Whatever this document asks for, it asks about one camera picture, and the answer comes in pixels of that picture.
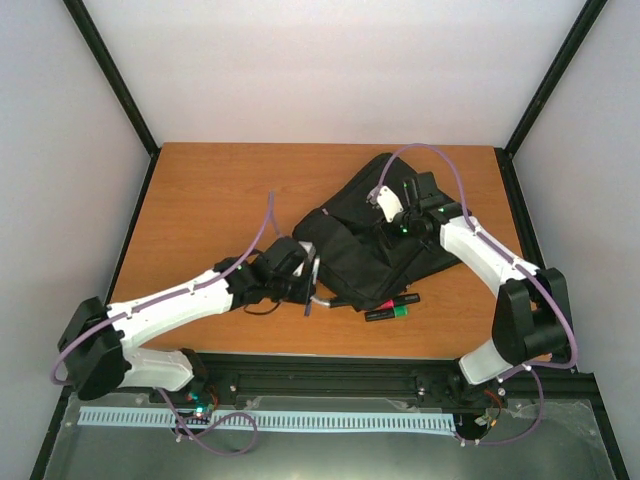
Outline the pink highlighter marker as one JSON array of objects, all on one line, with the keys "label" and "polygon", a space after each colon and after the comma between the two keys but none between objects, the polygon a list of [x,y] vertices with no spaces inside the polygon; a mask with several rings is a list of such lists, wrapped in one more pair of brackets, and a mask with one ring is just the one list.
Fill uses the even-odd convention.
[{"label": "pink highlighter marker", "polygon": [[418,293],[403,294],[396,296],[395,298],[388,300],[380,306],[380,309],[391,309],[400,306],[406,306],[416,304],[421,301],[421,297]]}]

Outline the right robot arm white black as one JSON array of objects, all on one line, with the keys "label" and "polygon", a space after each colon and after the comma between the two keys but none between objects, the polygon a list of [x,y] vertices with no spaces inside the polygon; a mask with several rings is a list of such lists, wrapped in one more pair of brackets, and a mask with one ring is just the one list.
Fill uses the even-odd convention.
[{"label": "right robot arm white black", "polygon": [[496,299],[491,337],[459,359],[465,380],[479,385],[499,381],[538,362],[537,357],[568,348],[575,364],[577,346],[569,326],[564,276],[523,260],[484,229],[461,200],[439,192],[434,175],[417,174],[403,181],[407,205],[378,184],[368,201],[379,207],[392,230],[402,237],[436,240],[464,263]]}]

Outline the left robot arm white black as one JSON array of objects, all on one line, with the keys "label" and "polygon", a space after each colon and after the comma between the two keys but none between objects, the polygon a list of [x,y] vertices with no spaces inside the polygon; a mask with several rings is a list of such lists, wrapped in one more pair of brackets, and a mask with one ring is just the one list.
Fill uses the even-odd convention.
[{"label": "left robot arm white black", "polygon": [[82,301],[58,341],[67,381],[82,400],[119,388],[160,388],[186,402],[201,400],[208,378],[187,349],[157,351],[150,340],[195,320],[268,299],[307,305],[315,293],[318,257],[310,242],[277,239],[245,260],[229,257],[190,281],[136,300]]}]

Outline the blue whiteboard marker pen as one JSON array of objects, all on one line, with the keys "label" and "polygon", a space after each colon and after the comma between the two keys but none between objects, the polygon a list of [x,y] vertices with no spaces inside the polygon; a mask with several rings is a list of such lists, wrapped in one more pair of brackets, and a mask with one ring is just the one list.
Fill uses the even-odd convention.
[{"label": "blue whiteboard marker pen", "polygon": [[314,256],[313,259],[311,260],[310,273],[309,273],[309,279],[307,284],[306,302],[304,307],[305,317],[309,317],[311,315],[312,303],[313,303],[312,297],[314,296],[316,291],[316,282],[317,282],[319,266],[320,266],[320,258],[318,256]]}]

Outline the black student backpack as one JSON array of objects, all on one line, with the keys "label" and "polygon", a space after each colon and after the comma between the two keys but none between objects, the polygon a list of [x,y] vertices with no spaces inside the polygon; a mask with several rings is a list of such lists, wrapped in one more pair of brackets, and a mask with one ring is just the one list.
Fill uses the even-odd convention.
[{"label": "black student backpack", "polygon": [[437,238],[405,235],[395,249],[380,244],[377,225],[384,215],[367,201],[367,195],[390,157],[386,152],[370,160],[292,232],[294,239],[316,247],[318,280],[356,310],[375,309],[411,284],[460,263]]}]

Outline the green highlighter marker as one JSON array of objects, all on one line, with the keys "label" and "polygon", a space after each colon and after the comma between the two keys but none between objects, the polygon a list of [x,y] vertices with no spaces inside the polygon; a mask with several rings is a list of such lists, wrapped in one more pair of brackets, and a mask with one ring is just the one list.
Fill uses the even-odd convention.
[{"label": "green highlighter marker", "polygon": [[376,322],[405,317],[409,313],[407,306],[395,306],[386,309],[368,311],[364,314],[366,322]]}]

